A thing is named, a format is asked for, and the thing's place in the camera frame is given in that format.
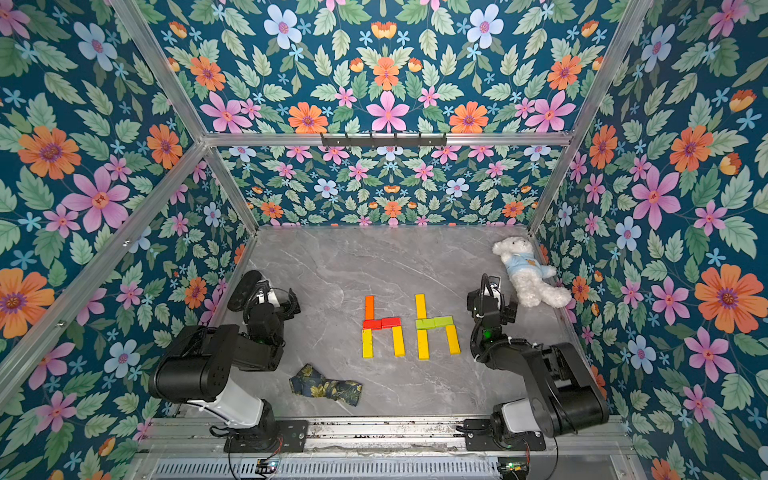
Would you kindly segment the lime green block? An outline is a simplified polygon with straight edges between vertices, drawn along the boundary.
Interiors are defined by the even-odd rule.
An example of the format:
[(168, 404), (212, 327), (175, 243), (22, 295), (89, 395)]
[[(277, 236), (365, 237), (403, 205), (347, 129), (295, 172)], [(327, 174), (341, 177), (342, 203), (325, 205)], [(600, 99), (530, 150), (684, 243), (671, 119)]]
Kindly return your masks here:
[(435, 317), (432, 319), (432, 321), (434, 328), (445, 328), (454, 324), (452, 316)]
[(416, 320), (416, 328), (418, 330), (431, 330), (436, 327), (435, 321), (433, 319), (417, 319)]

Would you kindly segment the red block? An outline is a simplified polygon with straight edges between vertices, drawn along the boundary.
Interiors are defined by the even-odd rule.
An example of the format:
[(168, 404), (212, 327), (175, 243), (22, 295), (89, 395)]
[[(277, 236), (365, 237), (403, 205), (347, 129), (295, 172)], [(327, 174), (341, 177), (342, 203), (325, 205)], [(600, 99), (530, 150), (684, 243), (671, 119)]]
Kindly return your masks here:
[(381, 320), (364, 320), (363, 329), (364, 330), (382, 330), (383, 323)]
[(381, 320), (382, 329), (391, 329), (391, 328), (400, 327), (400, 326), (401, 326), (401, 320), (399, 317), (389, 317), (389, 318), (383, 318)]

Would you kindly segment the orange block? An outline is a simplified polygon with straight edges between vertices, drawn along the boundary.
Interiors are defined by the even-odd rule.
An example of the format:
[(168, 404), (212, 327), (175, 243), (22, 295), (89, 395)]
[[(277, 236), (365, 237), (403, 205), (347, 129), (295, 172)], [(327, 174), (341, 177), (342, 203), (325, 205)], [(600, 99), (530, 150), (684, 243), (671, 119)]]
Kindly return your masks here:
[(373, 295), (369, 295), (365, 297), (365, 311), (364, 311), (364, 320), (365, 321), (372, 321), (376, 319), (375, 316), (375, 297)]

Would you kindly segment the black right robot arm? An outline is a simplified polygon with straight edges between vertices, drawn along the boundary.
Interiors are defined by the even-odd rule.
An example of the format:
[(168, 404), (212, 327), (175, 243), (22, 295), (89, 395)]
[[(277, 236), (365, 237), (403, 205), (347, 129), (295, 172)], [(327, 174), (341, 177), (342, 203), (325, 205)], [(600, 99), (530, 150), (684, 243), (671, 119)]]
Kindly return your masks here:
[(467, 294), (467, 310), (474, 360), (521, 377), (526, 389), (523, 398), (494, 407), (487, 428), (494, 441), (506, 447), (527, 433), (557, 438), (608, 422), (607, 402), (573, 344), (543, 345), (504, 333), (517, 305), (505, 300), (498, 277), (481, 277), (480, 287)]

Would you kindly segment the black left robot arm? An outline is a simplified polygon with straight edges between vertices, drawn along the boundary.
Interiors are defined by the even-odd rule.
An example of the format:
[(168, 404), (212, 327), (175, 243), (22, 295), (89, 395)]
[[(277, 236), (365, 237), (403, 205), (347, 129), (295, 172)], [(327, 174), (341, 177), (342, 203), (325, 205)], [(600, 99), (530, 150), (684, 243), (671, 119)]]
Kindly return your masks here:
[(231, 378), (231, 370), (272, 372), (285, 348), (285, 322), (301, 312), (296, 293), (275, 288), (261, 272), (247, 272), (227, 309), (239, 325), (186, 327), (171, 342), (150, 379), (150, 395), (195, 406), (235, 430), (276, 431), (272, 407)]

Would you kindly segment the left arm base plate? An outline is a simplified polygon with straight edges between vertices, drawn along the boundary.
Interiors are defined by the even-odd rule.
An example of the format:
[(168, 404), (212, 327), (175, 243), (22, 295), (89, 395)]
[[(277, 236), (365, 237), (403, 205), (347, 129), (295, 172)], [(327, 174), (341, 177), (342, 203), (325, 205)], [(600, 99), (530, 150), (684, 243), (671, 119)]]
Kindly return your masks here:
[(233, 429), (224, 445), (226, 453), (301, 453), (308, 438), (306, 420), (270, 420), (248, 429)]

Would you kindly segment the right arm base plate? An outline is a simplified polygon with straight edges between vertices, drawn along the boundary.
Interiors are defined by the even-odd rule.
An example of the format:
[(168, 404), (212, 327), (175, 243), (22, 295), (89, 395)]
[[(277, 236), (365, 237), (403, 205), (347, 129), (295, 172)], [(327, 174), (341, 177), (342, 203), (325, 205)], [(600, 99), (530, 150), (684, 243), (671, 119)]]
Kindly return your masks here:
[(456, 427), (464, 437), (468, 451), (539, 452), (546, 449), (543, 435), (536, 431), (514, 433), (501, 420), (492, 418), (465, 419)]

